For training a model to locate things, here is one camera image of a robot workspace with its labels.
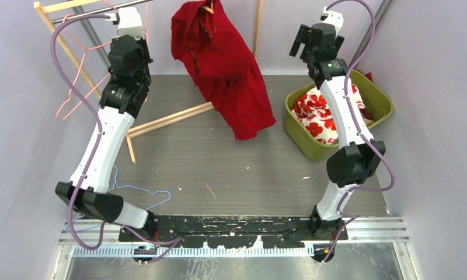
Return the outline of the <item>red garment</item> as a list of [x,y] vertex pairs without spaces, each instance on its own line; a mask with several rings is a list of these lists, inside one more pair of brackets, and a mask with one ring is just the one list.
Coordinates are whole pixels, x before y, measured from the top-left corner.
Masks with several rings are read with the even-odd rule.
[[276,119],[255,56],[220,1],[213,1],[213,15],[200,8],[210,2],[185,2],[172,16],[171,54],[235,138],[245,141]]

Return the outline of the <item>pink wire hanger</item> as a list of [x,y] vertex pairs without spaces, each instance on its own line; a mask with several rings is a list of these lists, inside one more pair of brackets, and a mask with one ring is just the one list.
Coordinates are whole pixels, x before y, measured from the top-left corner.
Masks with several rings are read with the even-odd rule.
[[[93,83],[92,81],[92,78],[89,76],[88,73],[85,72],[85,69],[83,67],[84,65],[84,62],[85,62],[85,58],[86,58],[86,55],[88,52],[91,52],[91,51],[106,51],[107,50],[107,47],[110,45],[110,41],[106,42],[106,43],[93,43],[93,46],[92,47],[88,47],[88,46],[85,46],[83,43],[81,43],[77,37],[75,37],[69,30],[66,31],[66,34],[70,36],[70,38],[74,41],[75,44],[77,44],[81,51],[82,51],[82,56],[81,56],[81,59],[80,60],[75,60],[75,66],[77,67],[77,73],[74,77],[74,80],[72,81],[72,86],[76,86],[77,83],[78,83],[78,80],[79,80],[79,77],[82,75],[84,78],[87,78],[87,83],[90,87],[90,91],[84,96],[84,100],[86,100],[93,92],[96,92],[96,95],[97,96],[101,96],[101,93],[100,93],[100,86],[101,84],[109,78],[110,74],[107,73],[98,83]],[[69,88],[69,92],[68,92],[68,97],[67,99],[60,105],[56,115],[55,115],[55,119],[57,121],[65,121],[82,103],[83,101],[79,101],[70,111],[68,111],[64,116],[61,115],[61,113],[63,112],[64,110],[64,107],[71,103],[72,102],[72,97],[74,95],[74,91]]]

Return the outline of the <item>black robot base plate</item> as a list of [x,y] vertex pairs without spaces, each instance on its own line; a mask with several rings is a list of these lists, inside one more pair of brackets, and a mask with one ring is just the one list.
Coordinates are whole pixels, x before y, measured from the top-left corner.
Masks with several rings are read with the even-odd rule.
[[179,247],[247,249],[260,240],[264,249],[300,248],[305,242],[346,240],[344,220],[322,221],[311,216],[156,215],[142,229],[122,229],[121,242],[137,242],[136,234],[155,242],[179,239]]

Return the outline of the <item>poppy print white skirt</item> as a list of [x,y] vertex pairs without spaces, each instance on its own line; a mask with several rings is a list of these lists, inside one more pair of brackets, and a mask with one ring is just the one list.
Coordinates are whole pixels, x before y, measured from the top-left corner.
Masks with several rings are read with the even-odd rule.
[[316,87],[297,98],[291,111],[315,140],[325,145],[336,143],[338,133],[330,108]]

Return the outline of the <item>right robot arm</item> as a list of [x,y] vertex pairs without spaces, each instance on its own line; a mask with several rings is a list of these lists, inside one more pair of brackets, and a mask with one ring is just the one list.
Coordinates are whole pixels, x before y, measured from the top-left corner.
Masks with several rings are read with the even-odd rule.
[[338,134],[339,150],[326,162],[328,187],[308,221],[309,232],[319,240],[343,228],[341,209],[375,173],[386,151],[384,142],[375,141],[367,128],[352,93],[351,71],[337,56],[343,41],[332,24],[302,24],[289,53],[294,57],[304,48],[300,59],[326,99]]

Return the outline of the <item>red polka dot skirt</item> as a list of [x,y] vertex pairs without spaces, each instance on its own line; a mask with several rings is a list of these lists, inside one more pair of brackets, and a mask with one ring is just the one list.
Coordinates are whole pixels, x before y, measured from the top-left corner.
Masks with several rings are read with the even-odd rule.
[[363,119],[366,119],[366,120],[369,120],[369,121],[374,121],[374,118],[373,118],[371,112],[366,107],[360,108],[360,114],[361,114]]

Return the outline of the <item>blue wire hanger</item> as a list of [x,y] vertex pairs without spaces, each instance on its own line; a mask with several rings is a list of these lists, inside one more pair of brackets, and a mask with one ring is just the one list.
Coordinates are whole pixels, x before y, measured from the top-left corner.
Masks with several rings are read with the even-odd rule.
[[[130,188],[130,189],[134,189],[134,190],[138,190],[138,191],[143,191],[149,195],[157,195],[157,194],[167,194],[168,197],[163,199],[162,201],[156,203],[156,204],[153,204],[149,207],[146,207],[145,210],[150,210],[152,208],[155,208],[155,207],[158,207],[159,205],[162,205],[164,204],[165,202],[169,201],[171,198],[172,198],[172,195],[170,193],[170,191],[167,191],[167,190],[156,190],[156,191],[150,191],[150,190],[147,190],[145,188],[141,188],[141,187],[137,187],[137,186],[134,186],[134,185],[120,185],[119,182],[118,182],[118,173],[119,173],[119,169],[117,166],[113,166],[113,169],[114,169],[114,175],[113,175],[113,184],[112,186],[109,188],[109,191],[113,191],[114,189],[123,189],[123,188]],[[80,221],[82,220],[83,218],[85,217],[85,214],[77,214],[76,217],[74,217],[72,219],[73,222],[76,222],[76,221]],[[79,232],[86,232],[86,231],[89,231],[89,230],[95,230],[97,228],[99,228],[101,226],[101,223],[96,225],[96,226],[90,226],[90,227],[86,227],[86,228],[83,228],[83,229],[76,229],[75,232],[76,233],[79,233]],[[68,224],[65,226],[65,231],[70,233],[70,229],[69,229],[69,226]]]

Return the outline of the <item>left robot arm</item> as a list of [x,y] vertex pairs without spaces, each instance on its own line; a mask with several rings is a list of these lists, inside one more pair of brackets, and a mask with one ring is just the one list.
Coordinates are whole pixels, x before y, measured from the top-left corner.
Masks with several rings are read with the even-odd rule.
[[99,101],[96,124],[88,147],[69,181],[59,182],[56,195],[74,211],[107,223],[129,226],[143,241],[151,240],[156,224],[150,211],[109,193],[109,178],[128,130],[140,112],[151,85],[147,41],[124,35],[112,39],[109,52],[111,78]]

